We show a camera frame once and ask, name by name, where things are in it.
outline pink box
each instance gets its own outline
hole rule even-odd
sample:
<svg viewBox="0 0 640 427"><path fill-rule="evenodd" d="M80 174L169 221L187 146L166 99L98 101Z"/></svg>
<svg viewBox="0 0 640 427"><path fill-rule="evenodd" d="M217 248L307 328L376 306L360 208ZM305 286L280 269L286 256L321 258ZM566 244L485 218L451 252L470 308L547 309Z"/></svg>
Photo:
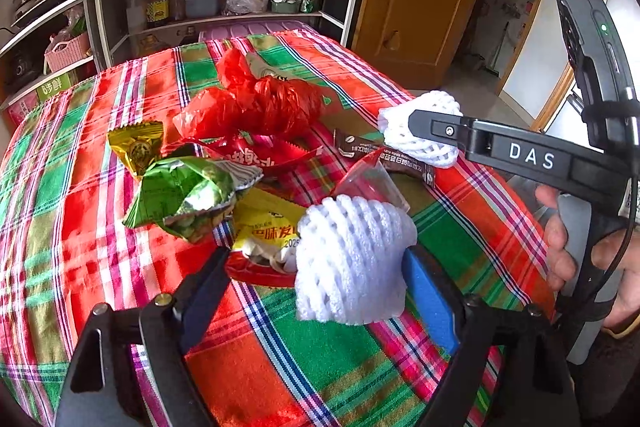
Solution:
<svg viewBox="0 0 640 427"><path fill-rule="evenodd" d="M7 113L16 125L20 125L22 120L29 114L31 109L38 107L40 100L35 90L25 94L20 100L16 100L12 105L7 107Z"/></svg>

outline human hand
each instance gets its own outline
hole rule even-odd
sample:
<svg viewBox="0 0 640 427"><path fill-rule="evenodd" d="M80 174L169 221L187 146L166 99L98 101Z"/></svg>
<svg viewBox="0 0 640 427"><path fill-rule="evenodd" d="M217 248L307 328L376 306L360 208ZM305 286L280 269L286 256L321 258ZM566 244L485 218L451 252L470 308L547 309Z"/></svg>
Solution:
<svg viewBox="0 0 640 427"><path fill-rule="evenodd" d="M558 190L541 185L536 189L538 201L550 208L558 208ZM624 230L607 235L593 250L591 261L600 269L607 269L622 243ZM573 278L577 266L574 259L564 249L567 233L559 214L554 214L547 222L544 235L548 246L546 265L548 274L546 281L551 289L559 291L564 283ZM618 288L618 297L611 312L604 319L604 326L614 328L626 325L629 319L635 318L640 310L640 234L634 232L626 253L618 265L623 269L622 280Z"/></svg>

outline bolt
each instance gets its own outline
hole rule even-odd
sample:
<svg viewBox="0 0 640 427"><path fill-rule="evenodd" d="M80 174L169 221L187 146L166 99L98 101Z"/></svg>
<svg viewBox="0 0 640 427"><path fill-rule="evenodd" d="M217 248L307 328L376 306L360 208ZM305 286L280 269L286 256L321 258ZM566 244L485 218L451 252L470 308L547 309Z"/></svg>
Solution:
<svg viewBox="0 0 640 427"><path fill-rule="evenodd" d="M470 308L477 308L481 302L482 302L482 298L473 293L465 297L465 304Z"/></svg>
<svg viewBox="0 0 640 427"><path fill-rule="evenodd" d="M107 311L109 309L109 305L101 302L99 304L96 304L94 306L94 309L91 310L92 314L94 315L102 315L105 311Z"/></svg>
<svg viewBox="0 0 640 427"><path fill-rule="evenodd" d="M529 304L527 306L527 313L532 317L542 317L542 310L536 304Z"/></svg>
<svg viewBox="0 0 640 427"><path fill-rule="evenodd" d="M156 306L168 306L169 304L171 304L172 299L173 297L171 293L159 293L158 295L156 295L154 302Z"/></svg>

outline tiled floor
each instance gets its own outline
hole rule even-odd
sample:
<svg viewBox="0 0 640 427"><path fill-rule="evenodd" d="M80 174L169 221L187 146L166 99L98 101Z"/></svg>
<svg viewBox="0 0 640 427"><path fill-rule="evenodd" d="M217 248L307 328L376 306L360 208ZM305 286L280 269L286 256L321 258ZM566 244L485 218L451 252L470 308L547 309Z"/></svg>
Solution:
<svg viewBox="0 0 640 427"><path fill-rule="evenodd" d="M525 121L495 94L498 78L486 71L468 71L452 64L442 89L460 104L465 116L497 121L521 128L529 128ZM412 90L416 96L423 91Z"/></svg>

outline gold snack wrapper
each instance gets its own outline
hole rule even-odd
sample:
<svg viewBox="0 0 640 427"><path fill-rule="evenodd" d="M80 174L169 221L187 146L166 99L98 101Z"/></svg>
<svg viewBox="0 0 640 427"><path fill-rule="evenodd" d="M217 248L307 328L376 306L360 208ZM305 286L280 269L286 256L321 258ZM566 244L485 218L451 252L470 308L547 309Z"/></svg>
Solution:
<svg viewBox="0 0 640 427"><path fill-rule="evenodd" d="M125 125L107 133L109 146L136 178L160 159L164 126L159 121Z"/></svg>

